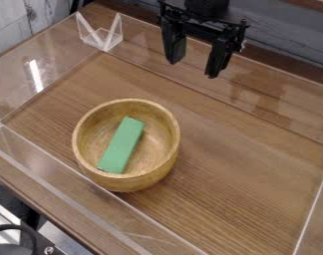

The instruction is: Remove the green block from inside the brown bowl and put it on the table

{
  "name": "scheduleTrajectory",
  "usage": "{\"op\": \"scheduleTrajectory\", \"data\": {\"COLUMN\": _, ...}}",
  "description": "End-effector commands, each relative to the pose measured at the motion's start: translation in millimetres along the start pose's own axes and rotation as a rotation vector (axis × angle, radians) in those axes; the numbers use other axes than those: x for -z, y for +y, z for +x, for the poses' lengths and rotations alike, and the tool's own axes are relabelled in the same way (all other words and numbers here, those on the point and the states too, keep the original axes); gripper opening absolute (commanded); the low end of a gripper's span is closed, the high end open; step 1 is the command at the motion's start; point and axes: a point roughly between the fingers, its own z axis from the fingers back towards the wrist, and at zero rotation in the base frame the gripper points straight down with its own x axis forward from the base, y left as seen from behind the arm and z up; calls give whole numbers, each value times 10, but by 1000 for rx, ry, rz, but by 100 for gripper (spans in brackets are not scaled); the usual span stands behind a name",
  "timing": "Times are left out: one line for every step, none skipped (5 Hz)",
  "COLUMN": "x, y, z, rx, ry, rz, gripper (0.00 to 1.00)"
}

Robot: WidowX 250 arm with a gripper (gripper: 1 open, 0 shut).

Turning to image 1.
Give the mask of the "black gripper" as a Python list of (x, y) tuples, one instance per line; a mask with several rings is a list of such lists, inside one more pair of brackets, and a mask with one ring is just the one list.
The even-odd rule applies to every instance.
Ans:
[(205, 74), (215, 79), (227, 68), (233, 52), (245, 46), (250, 24), (245, 18), (229, 13), (231, 0), (159, 0), (161, 36), (165, 57), (175, 65), (185, 56), (187, 35), (215, 40)]

